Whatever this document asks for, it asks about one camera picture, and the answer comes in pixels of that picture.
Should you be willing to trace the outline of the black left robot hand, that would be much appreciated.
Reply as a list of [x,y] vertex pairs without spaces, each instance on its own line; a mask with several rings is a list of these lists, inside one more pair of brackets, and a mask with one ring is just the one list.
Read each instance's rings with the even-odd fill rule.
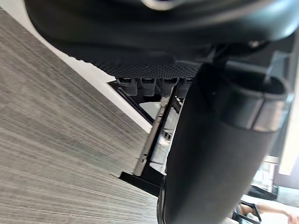
[[184,99],[157,189],[160,224],[219,224],[250,185],[293,101],[296,0],[27,0],[37,32],[128,95]]

